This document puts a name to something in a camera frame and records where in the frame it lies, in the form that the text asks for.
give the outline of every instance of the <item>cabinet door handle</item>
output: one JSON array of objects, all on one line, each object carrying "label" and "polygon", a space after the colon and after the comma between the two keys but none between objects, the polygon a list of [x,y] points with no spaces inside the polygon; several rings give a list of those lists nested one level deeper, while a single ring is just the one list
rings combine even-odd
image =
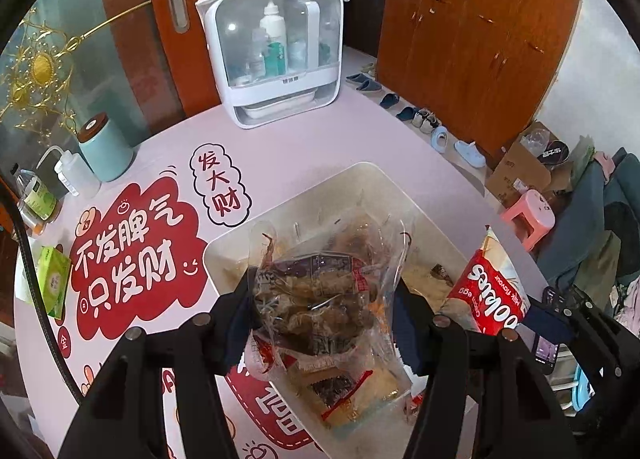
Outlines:
[{"label": "cabinet door handle", "polygon": [[496,60],[498,60],[499,56],[500,56],[500,51],[498,51],[492,58],[491,63],[489,64],[489,69],[491,69],[494,66],[494,63]]},{"label": "cabinet door handle", "polygon": [[497,77],[500,76],[500,73],[502,72],[502,68],[504,67],[504,65],[507,63],[508,58],[505,57],[504,60],[502,61],[502,63],[500,64],[500,67],[498,67],[498,74]]},{"label": "cabinet door handle", "polygon": [[545,50],[544,49],[540,48],[539,46],[536,46],[534,43],[530,42],[529,40],[527,41],[527,44],[529,45],[529,47],[531,49],[534,49],[538,53],[545,54]]}]

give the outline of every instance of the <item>pink table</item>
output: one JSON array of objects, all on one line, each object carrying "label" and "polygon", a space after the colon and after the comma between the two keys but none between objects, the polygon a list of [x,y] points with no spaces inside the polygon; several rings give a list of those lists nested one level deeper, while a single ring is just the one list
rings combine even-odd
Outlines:
[{"label": "pink table", "polygon": [[[478,192],[355,91],[343,88],[330,106],[249,131],[216,107],[141,144],[131,168],[91,201],[66,197],[44,233],[44,244],[62,243],[74,262],[65,320],[52,327],[78,384],[90,382],[129,325],[156,332],[209,311],[216,293],[202,265],[206,243],[357,162],[378,165],[466,257],[479,246],[484,226],[494,226],[527,291],[540,297],[546,283],[538,268]],[[132,264],[137,269],[127,271]],[[34,309],[20,300],[15,331],[29,399],[56,455],[77,407]],[[168,444],[182,459],[171,371],[163,379]],[[240,457],[323,457],[268,383],[240,365],[218,378],[218,386]]]}]

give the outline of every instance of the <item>white bottle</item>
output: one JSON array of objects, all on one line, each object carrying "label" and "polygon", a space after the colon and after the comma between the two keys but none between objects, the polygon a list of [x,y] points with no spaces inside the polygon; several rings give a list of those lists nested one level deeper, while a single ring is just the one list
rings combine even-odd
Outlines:
[{"label": "white bottle", "polygon": [[269,1],[264,9],[264,17],[260,19],[260,27],[264,28],[269,37],[269,52],[264,61],[267,77],[287,72],[287,27],[284,17],[278,11],[276,4]]},{"label": "white bottle", "polygon": [[53,170],[56,171],[58,179],[71,192],[71,195],[81,195],[83,198],[90,199],[98,193],[100,189],[100,180],[82,159],[80,154],[72,154],[69,150],[62,150],[58,146],[50,147],[44,156],[40,159],[40,163],[51,150],[57,150],[60,153],[60,160],[54,165]]}]

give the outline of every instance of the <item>plastic stool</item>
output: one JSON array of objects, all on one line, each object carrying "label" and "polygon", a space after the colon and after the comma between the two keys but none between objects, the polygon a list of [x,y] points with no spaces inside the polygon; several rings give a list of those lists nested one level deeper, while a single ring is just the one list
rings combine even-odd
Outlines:
[{"label": "plastic stool", "polygon": [[504,221],[510,222],[518,215],[522,215],[532,229],[532,232],[522,241],[522,245],[527,251],[531,251],[556,224],[556,216],[549,203],[536,190],[527,190],[518,199],[518,202],[502,213],[500,217]]}]

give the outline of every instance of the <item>green box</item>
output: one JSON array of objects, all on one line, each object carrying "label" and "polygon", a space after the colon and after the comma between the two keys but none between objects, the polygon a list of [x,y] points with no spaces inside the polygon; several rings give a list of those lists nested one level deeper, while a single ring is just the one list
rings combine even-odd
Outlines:
[{"label": "green box", "polygon": [[44,309],[49,316],[62,320],[66,285],[71,271],[71,259],[53,246],[44,246],[38,259],[38,285]]}]

